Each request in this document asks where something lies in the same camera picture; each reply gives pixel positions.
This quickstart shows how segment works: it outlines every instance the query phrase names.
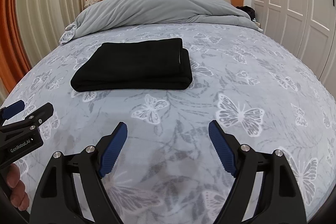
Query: blue ribbed pad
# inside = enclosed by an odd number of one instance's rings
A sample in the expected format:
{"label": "blue ribbed pad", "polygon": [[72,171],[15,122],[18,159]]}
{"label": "blue ribbed pad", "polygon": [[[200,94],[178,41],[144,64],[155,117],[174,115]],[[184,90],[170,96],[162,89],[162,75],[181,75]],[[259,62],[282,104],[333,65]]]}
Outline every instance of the blue ribbed pad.
{"label": "blue ribbed pad", "polygon": [[100,158],[99,175],[103,178],[112,168],[127,139],[127,126],[123,123]]}
{"label": "blue ribbed pad", "polygon": [[209,137],[212,141],[213,146],[216,149],[218,157],[220,158],[220,161],[222,162],[225,171],[235,176],[237,173],[235,155],[233,154],[231,148],[226,143],[224,137],[222,136],[221,132],[216,127],[214,122],[211,122],[209,124]]}
{"label": "blue ribbed pad", "polygon": [[3,110],[2,118],[5,120],[9,120],[10,118],[14,117],[16,114],[20,113],[24,109],[25,109],[25,102],[19,100]]}

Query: black towel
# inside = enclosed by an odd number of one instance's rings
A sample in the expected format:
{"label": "black towel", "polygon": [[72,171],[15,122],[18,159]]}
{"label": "black towel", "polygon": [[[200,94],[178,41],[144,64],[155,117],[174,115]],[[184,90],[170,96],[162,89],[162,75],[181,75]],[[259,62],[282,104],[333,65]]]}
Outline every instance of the black towel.
{"label": "black towel", "polygon": [[71,79],[74,90],[184,90],[192,82],[181,38],[103,43]]}

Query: silver bolt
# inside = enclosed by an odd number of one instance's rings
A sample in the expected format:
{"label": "silver bolt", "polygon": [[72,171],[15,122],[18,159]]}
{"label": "silver bolt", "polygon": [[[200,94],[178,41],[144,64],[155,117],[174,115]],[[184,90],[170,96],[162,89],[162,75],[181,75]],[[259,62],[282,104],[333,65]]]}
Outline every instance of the silver bolt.
{"label": "silver bolt", "polygon": [[275,155],[277,155],[278,157],[281,157],[281,156],[283,156],[283,152],[281,151],[281,150],[275,150]]}
{"label": "silver bolt", "polygon": [[94,146],[88,146],[85,151],[88,152],[88,153],[92,153],[93,151],[95,150],[95,147]]}
{"label": "silver bolt", "polygon": [[240,147],[241,150],[247,152],[250,150],[250,147],[247,144],[242,144]]}
{"label": "silver bolt", "polygon": [[55,153],[53,154],[53,157],[57,159],[57,158],[59,158],[61,155],[62,155],[61,152],[58,151],[58,152],[55,152]]}

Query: butterfly print bed sheet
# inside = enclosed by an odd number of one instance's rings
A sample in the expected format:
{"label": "butterfly print bed sheet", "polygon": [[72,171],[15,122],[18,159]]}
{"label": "butterfly print bed sheet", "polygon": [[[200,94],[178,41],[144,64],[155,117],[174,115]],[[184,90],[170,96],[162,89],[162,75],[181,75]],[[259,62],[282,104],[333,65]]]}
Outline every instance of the butterfly print bed sheet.
{"label": "butterfly print bed sheet", "polygon": [[[193,82],[186,90],[76,92],[73,74],[104,42],[181,37]],[[128,139],[104,187],[124,223],[212,224],[233,184],[208,125],[256,151],[282,149],[310,218],[335,185],[336,107],[313,73],[282,46],[243,27],[153,24],[121,27],[70,41],[45,57],[5,102],[24,100],[22,119],[46,102],[44,145],[17,161],[32,199],[55,151],[79,153],[123,121]],[[92,219],[78,190],[84,216]],[[257,202],[254,195],[246,218]]]}

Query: white wardrobe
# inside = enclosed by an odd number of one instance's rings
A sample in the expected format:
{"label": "white wardrobe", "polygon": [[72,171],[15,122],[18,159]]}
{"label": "white wardrobe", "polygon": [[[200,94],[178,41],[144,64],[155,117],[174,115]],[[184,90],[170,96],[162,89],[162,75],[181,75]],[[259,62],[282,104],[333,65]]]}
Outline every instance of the white wardrobe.
{"label": "white wardrobe", "polygon": [[335,0],[252,0],[252,6],[264,33],[306,64],[336,97]]}

